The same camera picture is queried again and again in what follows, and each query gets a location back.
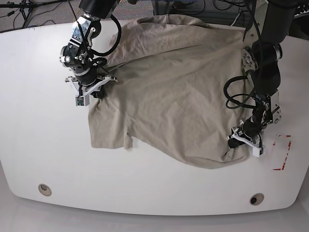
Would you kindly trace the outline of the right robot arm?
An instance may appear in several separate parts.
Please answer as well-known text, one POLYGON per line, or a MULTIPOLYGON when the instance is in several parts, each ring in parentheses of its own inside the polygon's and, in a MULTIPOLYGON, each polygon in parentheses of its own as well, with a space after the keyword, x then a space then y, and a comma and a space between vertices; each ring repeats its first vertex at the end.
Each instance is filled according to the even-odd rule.
POLYGON ((83 0, 79 9, 83 15, 75 18, 72 25, 72 36, 66 46, 61 50, 59 61, 64 67, 71 69, 73 77, 67 81, 76 88, 75 99, 77 105, 86 105, 86 99, 92 95, 94 98, 104 97, 103 85, 115 81, 106 71, 99 73, 107 64, 106 57, 118 46, 122 28, 119 21, 112 14, 120 1, 118 0, 83 0), (101 32, 101 20, 110 18, 117 26, 118 33, 113 46, 106 52, 98 52, 92 48, 92 40, 101 32))

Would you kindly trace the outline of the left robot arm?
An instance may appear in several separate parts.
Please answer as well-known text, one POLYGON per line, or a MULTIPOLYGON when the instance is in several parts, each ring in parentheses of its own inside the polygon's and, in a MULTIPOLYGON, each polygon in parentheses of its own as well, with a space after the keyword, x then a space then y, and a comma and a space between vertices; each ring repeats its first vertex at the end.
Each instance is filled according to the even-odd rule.
POLYGON ((278 91, 281 83, 278 61, 283 56, 281 42, 287 36, 302 1, 245 0, 243 3, 250 16, 241 49, 243 75, 228 80, 223 91, 228 109, 251 109, 252 115, 233 127, 227 139, 230 148, 247 144, 262 153, 263 130, 281 119, 278 91), (243 101, 228 94, 230 84, 240 80, 248 80, 252 85, 250 93, 244 94, 243 101))

